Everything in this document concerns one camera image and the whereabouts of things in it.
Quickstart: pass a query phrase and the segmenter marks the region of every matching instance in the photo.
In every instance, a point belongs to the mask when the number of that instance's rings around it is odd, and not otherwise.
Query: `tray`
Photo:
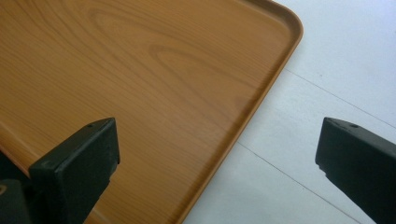
[[[270,1],[0,2],[0,146],[23,171],[115,117],[121,164],[87,223],[178,223],[302,37]]]

